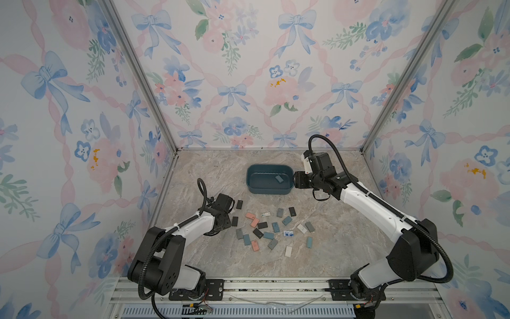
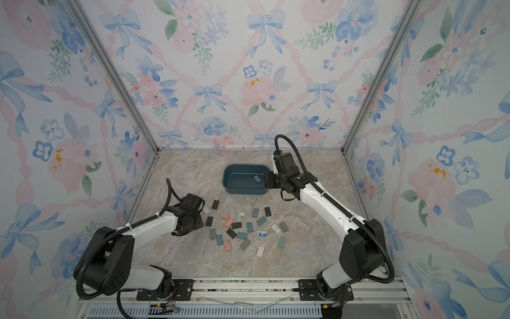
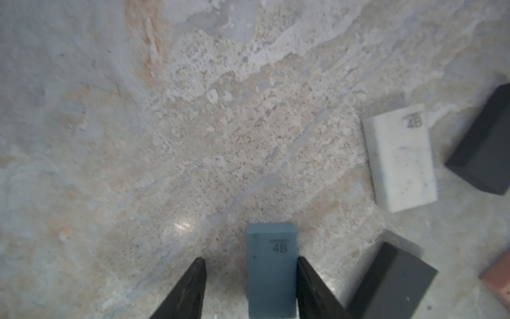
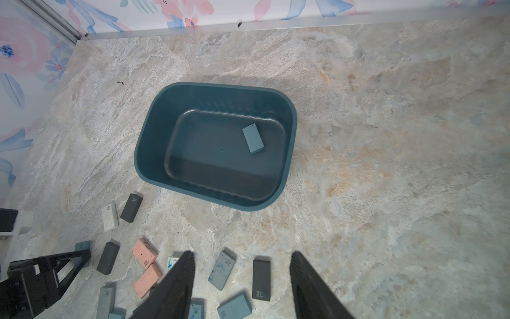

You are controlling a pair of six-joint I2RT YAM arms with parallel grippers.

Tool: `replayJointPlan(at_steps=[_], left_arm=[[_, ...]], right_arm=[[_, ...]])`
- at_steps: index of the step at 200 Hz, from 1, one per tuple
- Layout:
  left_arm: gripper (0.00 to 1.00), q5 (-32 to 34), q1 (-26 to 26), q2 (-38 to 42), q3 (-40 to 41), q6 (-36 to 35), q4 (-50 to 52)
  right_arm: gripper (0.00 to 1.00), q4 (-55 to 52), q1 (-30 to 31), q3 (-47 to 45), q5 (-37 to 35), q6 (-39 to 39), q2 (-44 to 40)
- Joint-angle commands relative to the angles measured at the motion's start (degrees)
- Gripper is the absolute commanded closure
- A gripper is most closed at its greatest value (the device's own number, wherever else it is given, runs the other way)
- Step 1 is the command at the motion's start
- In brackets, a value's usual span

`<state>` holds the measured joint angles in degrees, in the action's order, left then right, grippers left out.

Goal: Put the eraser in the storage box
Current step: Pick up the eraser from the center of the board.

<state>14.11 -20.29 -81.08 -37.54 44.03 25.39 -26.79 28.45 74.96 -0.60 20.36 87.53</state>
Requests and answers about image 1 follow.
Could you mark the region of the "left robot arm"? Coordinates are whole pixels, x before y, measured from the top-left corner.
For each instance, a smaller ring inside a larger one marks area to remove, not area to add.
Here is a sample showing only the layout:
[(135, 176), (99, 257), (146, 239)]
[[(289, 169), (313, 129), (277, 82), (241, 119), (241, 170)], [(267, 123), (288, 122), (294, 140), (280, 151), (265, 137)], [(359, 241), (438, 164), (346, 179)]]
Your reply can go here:
[(150, 228), (127, 272), (138, 285), (140, 299), (170, 295), (196, 300), (205, 295), (204, 271), (183, 264), (185, 248), (194, 240), (212, 237), (232, 226), (229, 217), (235, 200), (225, 194), (207, 199), (190, 218), (165, 229)]

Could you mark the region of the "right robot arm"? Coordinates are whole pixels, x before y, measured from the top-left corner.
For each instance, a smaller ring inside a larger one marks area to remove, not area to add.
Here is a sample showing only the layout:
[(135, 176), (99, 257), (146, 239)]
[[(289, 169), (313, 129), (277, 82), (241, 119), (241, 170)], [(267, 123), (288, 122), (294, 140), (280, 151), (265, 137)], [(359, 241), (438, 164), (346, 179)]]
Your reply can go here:
[(356, 270), (349, 279), (350, 295), (357, 300), (377, 296), (384, 287), (416, 279), (434, 281), (425, 272), (445, 255), (433, 222), (419, 221), (369, 191), (355, 176), (338, 172), (326, 152), (301, 155), (304, 170), (294, 174), (298, 189), (322, 191), (348, 204), (373, 222), (393, 243), (390, 253)]

